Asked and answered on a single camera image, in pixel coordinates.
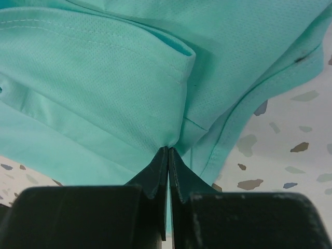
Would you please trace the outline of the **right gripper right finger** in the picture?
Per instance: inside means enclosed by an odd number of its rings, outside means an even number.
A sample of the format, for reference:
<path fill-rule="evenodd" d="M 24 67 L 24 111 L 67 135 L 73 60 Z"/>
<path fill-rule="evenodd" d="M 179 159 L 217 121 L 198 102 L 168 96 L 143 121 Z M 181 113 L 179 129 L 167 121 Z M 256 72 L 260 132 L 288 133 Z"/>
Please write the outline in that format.
<path fill-rule="evenodd" d="M 168 152 L 174 248 L 331 248 L 312 202 L 293 192 L 219 192 Z"/>

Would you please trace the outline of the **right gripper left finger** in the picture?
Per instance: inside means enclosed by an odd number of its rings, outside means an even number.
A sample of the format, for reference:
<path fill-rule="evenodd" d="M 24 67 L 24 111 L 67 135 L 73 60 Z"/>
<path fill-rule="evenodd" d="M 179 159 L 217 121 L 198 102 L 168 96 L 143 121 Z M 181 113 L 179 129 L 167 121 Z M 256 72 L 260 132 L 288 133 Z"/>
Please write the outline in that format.
<path fill-rule="evenodd" d="M 121 186 L 34 187 L 1 208 L 1 248 L 161 248 L 168 149 Z"/>

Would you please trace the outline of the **teal t shirt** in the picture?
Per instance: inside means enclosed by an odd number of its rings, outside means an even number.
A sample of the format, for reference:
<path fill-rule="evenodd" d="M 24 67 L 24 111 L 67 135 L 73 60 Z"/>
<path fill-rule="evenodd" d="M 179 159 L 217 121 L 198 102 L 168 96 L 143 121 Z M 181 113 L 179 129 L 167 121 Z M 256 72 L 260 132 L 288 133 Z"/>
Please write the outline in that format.
<path fill-rule="evenodd" d="M 160 147 L 212 184 L 253 112 L 323 69 L 331 1 L 1 1 L 1 154 L 122 185 Z"/>

